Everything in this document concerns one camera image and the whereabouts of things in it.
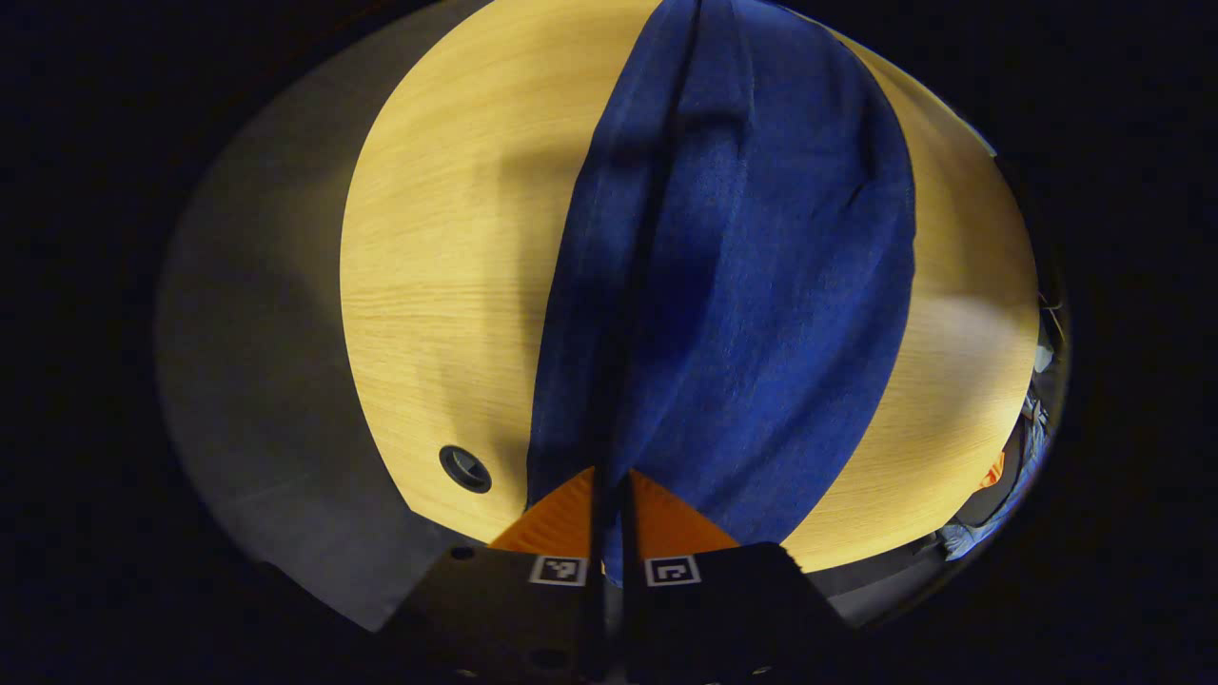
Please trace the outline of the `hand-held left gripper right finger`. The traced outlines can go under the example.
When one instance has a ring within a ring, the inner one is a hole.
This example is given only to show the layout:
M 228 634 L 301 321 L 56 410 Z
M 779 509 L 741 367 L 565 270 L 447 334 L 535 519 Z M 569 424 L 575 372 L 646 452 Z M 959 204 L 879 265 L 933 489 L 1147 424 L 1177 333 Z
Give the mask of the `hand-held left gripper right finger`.
M 637 470 L 619 494 L 631 684 L 853 683 L 853 629 L 778 542 L 736 542 Z

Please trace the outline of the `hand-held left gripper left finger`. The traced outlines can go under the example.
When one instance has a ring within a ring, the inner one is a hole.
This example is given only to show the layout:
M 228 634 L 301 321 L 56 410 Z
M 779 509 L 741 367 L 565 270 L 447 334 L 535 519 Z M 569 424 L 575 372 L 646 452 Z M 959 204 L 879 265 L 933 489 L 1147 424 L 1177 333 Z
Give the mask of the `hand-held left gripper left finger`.
M 596 684 L 605 674 L 593 468 L 484 547 L 435 559 L 380 633 L 393 672 L 435 684 Z

